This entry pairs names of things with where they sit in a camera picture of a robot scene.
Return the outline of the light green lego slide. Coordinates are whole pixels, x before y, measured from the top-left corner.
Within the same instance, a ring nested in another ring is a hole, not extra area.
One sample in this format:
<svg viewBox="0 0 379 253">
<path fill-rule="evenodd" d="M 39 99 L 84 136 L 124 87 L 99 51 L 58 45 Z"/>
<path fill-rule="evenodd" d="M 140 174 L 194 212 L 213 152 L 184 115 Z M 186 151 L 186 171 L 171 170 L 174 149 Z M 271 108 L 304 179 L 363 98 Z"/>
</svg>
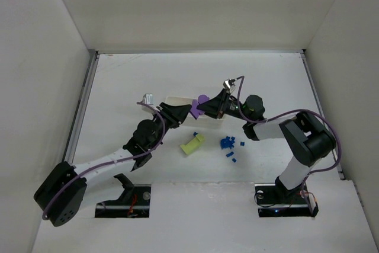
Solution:
<svg viewBox="0 0 379 253">
<path fill-rule="evenodd" d="M 201 134 L 197 134 L 194 138 L 187 144 L 181 144 L 180 148 L 186 155 L 192 154 L 205 142 L 205 137 Z"/>
</svg>

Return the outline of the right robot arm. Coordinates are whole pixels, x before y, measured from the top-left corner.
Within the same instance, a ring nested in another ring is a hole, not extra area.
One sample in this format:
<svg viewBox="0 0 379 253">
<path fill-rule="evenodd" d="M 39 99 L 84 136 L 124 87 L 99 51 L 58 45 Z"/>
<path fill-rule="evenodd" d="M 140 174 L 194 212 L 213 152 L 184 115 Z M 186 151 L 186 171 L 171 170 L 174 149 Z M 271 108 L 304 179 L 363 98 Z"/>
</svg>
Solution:
<svg viewBox="0 0 379 253">
<path fill-rule="evenodd" d="M 301 111 L 288 119 L 268 121 L 264 118 L 263 99 L 257 95 L 250 95 L 241 103 L 223 89 L 216 97 L 199 104 L 197 109 L 213 119 L 220 119 L 225 114 L 247 119 L 243 131 L 250 140 L 286 140 L 293 157 L 275 180 L 276 195 L 281 198 L 297 191 L 314 165 L 337 146 L 331 132 L 308 112 Z"/>
</svg>

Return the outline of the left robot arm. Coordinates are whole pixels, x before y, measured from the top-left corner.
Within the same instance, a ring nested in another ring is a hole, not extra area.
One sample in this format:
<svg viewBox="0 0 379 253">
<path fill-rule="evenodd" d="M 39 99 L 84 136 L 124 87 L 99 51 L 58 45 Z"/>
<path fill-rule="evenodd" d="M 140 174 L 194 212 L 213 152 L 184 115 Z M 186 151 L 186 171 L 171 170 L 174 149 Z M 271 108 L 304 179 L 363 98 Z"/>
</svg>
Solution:
<svg viewBox="0 0 379 253">
<path fill-rule="evenodd" d="M 129 141 L 115 152 L 79 165 L 58 163 L 34 194 L 34 201 L 43 211 L 42 219 L 55 227 L 62 226 L 77 214 L 90 188 L 111 177 L 127 181 L 123 174 L 143 167 L 167 131 L 178 128 L 190 109 L 189 104 L 160 103 L 158 108 L 151 108 L 152 119 L 138 123 Z"/>
</svg>

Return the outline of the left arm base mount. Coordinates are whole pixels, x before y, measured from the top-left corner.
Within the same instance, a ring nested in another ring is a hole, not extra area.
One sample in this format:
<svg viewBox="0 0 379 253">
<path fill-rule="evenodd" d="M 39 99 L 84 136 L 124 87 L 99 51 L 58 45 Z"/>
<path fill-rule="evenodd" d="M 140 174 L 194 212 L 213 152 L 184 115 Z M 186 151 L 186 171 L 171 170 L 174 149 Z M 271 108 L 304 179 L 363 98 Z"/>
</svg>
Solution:
<svg viewBox="0 0 379 253">
<path fill-rule="evenodd" d="M 114 178 L 121 183 L 123 191 L 116 198 L 98 203 L 94 218 L 149 218 L 152 185 L 133 184 L 124 174 Z"/>
</svg>

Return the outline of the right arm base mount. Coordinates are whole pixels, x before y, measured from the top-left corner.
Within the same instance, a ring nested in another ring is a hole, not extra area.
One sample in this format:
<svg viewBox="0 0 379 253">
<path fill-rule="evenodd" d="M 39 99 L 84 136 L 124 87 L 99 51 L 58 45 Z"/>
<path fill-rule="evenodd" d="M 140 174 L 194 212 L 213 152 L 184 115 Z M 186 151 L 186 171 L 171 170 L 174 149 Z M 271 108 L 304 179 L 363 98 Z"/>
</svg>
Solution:
<svg viewBox="0 0 379 253">
<path fill-rule="evenodd" d="M 259 217 L 316 217 L 319 212 L 317 199 L 306 186 L 280 197 L 275 184 L 255 184 L 254 201 Z"/>
</svg>

